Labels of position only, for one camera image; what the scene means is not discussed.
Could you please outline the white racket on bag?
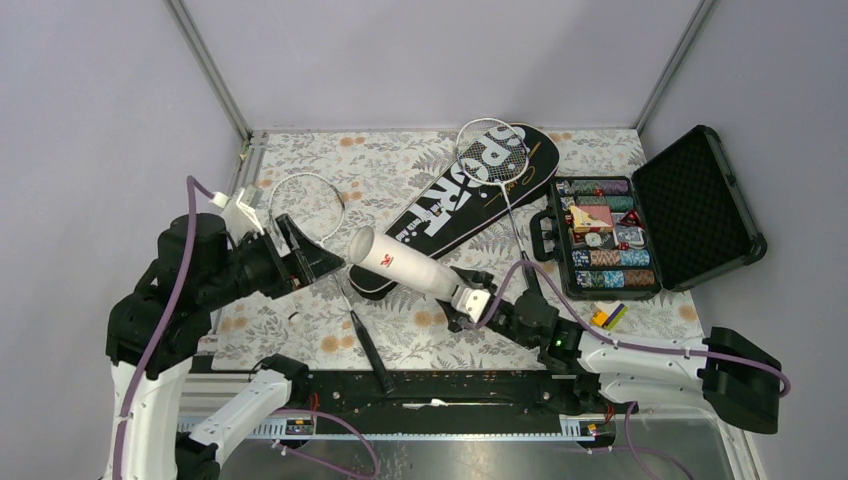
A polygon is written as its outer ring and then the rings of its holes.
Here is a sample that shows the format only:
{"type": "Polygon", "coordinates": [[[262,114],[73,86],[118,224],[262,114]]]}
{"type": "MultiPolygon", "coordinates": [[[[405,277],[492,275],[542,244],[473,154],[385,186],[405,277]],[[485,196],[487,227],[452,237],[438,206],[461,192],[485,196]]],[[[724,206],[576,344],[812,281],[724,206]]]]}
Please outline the white racket on bag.
{"type": "Polygon", "coordinates": [[[530,201],[552,176],[533,164],[531,156],[541,146],[532,144],[533,140],[534,135],[526,125],[492,117],[467,122],[456,137],[461,173],[472,183],[500,189],[520,257],[526,262],[530,256],[513,214],[517,200],[511,197],[511,190],[524,188],[526,191],[519,195],[518,201],[530,201]]]}

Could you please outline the black poker chip case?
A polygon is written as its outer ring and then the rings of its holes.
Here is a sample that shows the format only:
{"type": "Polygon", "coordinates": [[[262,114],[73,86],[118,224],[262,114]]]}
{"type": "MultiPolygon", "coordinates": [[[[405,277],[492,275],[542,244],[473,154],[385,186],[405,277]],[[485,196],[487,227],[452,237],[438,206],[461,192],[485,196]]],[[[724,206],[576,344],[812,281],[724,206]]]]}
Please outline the black poker chip case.
{"type": "Polygon", "coordinates": [[[575,300],[648,300],[761,260],[768,248],[718,134],[698,125],[630,176],[556,176],[530,221],[536,260],[575,300]],[[569,207],[607,205],[612,232],[577,233],[569,207]]]}

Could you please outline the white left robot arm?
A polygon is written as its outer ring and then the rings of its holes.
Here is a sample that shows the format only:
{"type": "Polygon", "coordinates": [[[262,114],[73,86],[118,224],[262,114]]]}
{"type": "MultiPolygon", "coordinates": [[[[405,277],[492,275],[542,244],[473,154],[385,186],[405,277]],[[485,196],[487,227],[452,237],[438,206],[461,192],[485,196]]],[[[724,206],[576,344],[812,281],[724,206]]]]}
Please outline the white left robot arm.
{"type": "Polygon", "coordinates": [[[178,217],[159,235],[157,257],[108,320],[115,418],[106,478],[215,479],[273,411],[307,404],[308,367],[274,354],[214,414],[189,431],[178,428],[183,388],[215,311],[255,293],[286,296],[344,264],[289,217],[280,216],[277,225],[285,255],[265,234],[231,245],[223,218],[210,213],[178,217]]]}

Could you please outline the red playing card box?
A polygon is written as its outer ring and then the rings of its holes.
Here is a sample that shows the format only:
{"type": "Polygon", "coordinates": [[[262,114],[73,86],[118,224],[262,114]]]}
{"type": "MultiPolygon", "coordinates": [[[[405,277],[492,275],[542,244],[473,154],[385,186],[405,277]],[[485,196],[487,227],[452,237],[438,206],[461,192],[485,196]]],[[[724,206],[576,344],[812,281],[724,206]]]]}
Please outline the red playing card box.
{"type": "Polygon", "coordinates": [[[607,205],[572,205],[569,207],[573,229],[577,233],[612,232],[615,222],[607,205]]]}

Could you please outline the white shuttlecock tube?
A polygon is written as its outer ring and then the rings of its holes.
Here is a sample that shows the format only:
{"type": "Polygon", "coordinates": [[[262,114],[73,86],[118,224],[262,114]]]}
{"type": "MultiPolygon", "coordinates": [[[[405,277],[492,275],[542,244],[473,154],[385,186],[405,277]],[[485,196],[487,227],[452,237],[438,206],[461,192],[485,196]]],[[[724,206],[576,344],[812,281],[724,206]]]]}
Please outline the white shuttlecock tube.
{"type": "Polygon", "coordinates": [[[351,284],[361,293],[376,294],[397,283],[451,302],[466,288],[456,271],[370,226],[354,234],[347,256],[351,284]]]}

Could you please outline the black racket cover bag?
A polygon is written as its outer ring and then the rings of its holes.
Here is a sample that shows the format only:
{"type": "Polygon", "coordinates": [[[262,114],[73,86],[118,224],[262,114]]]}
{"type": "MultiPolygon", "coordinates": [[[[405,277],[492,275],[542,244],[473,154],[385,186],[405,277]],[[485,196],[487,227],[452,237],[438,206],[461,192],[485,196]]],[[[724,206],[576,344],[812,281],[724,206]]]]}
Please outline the black racket cover bag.
{"type": "MultiPolygon", "coordinates": [[[[540,199],[558,169],[560,154],[550,136],[515,123],[532,155],[527,171],[508,189],[517,209],[540,199]]],[[[438,260],[507,214],[497,186],[474,186],[453,163],[411,202],[384,234],[438,260]]]]}

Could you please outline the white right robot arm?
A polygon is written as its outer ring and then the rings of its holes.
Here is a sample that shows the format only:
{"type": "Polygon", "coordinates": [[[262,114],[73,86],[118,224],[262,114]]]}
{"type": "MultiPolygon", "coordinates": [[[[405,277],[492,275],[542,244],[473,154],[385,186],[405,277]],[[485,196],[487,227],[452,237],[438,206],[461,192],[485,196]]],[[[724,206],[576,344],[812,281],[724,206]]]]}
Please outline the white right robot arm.
{"type": "Polygon", "coordinates": [[[667,403],[712,412],[742,430],[777,432],[788,391],[781,363],[738,332],[714,327],[706,337],[650,339],[566,319],[531,290],[503,299],[491,274],[454,267],[451,330],[489,329],[538,352],[554,374],[572,375],[567,404],[578,412],[631,402],[667,403]]]}

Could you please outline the floral table mat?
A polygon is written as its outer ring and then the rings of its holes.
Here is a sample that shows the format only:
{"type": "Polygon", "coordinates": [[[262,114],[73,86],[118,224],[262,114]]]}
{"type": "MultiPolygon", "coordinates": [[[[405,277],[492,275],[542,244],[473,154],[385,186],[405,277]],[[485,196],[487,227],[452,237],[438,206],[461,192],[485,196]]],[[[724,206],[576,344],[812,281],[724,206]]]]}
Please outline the floral table mat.
{"type": "MultiPolygon", "coordinates": [[[[543,130],[560,154],[558,174],[627,175],[646,162],[635,130],[543,130]]],[[[319,173],[342,193],[347,211],[327,243],[346,256],[347,242],[363,225],[388,227],[453,160],[452,131],[272,133],[262,151],[257,186],[267,189],[300,171],[319,173]]],[[[477,267],[500,281],[518,250],[507,219],[498,220],[442,257],[448,265],[477,267]]],[[[390,369],[534,369],[536,353],[489,330],[451,333],[439,305],[406,287],[371,302],[345,286],[356,312],[390,369]]],[[[647,301],[626,302],[615,332],[650,338],[703,334],[689,293],[661,291],[647,301]]],[[[275,353],[312,370],[369,369],[347,307],[332,279],[279,300],[256,294],[220,314],[213,371],[247,371],[275,353]],[[291,323],[299,314],[302,320],[291,323]]]]}

